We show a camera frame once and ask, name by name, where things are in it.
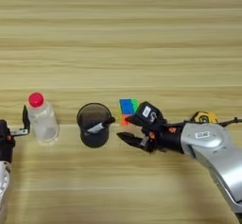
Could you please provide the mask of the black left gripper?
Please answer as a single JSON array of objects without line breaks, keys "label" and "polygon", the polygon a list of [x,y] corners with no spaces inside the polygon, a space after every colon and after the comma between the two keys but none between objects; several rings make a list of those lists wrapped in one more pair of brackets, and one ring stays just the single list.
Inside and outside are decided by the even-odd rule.
[{"label": "black left gripper", "polygon": [[12,163],[15,137],[28,135],[30,121],[26,105],[23,108],[23,129],[9,129],[5,120],[0,120],[0,161]]}]

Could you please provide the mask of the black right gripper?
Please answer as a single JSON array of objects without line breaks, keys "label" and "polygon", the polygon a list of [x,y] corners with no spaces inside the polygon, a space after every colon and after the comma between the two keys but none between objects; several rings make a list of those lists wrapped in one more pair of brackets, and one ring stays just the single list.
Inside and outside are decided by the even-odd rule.
[{"label": "black right gripper", "polygon": [[[137,114],[128,116],[126,121],[138,126],[145,127],[147,121]],[[129,132],[118,132],[117,136],[130,146],[141,148],[147,152],[154,152],[160,150],[166,152],[167,150],[183,153],[182,150],[182,130],[184,123],[162,125],[157,129],[142,129],[145,137],[136,137]]]}]

